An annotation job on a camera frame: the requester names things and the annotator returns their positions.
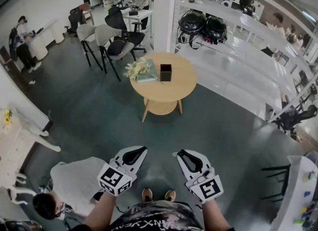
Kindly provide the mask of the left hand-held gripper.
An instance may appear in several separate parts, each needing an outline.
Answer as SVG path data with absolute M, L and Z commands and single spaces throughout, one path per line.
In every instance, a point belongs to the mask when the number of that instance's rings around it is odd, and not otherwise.
M 148 149 L 144 146 L 132 146 L 120 150 L 115 159 L 106 163 L 97 176 L 100 187 L 115 197 L 131 188 L 147 153 Z

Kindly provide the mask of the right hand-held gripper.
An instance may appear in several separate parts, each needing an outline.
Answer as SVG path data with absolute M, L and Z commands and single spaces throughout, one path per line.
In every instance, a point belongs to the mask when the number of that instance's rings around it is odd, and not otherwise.
M 186 188 L 201 204 L 213 200 L 223 194 L 223 186 L 220 177 L 207 157 L 192 150 L 181 150 L 172 154 L 181 168 L 187 182 Z

